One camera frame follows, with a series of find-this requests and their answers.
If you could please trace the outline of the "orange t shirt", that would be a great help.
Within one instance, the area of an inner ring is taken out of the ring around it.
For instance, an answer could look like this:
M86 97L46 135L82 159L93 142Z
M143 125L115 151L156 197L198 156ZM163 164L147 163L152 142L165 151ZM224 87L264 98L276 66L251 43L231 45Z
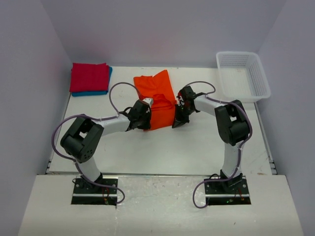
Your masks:
M154 76L138 76L133 78L135 87L140 92L140 98L152 98L151 128L156 130L171 126L175 117L175 105L177 101L167 70L163 70Z

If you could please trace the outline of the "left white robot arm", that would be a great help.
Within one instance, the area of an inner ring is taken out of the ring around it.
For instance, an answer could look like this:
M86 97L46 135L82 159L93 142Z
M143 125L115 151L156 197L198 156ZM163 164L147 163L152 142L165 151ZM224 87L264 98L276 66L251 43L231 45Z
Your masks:
M95 186L104 187L100 184L102 174L94 160L94 153L100 139L117 132L150 129L152 105L153 99L145 98L137 100L130 109L119 112L116 117L97 120L86 115L79 115L75 119L63 135L60 145L67 154L73 157L83 179Z

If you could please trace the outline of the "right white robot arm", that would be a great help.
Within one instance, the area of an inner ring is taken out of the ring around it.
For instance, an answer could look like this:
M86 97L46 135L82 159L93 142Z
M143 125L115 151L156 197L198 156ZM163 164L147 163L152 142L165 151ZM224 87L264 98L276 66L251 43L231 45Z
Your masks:
M210 98L207 94L195 93L191 86L183 87L177 95L175 117L172 128L189 123L189 116L196 112L205 112L216 118L218 133L224 142L224 162L220 178L215 182L224 182L233 186L242 180L242 150L252 136L252 125L239 100L232 102Z

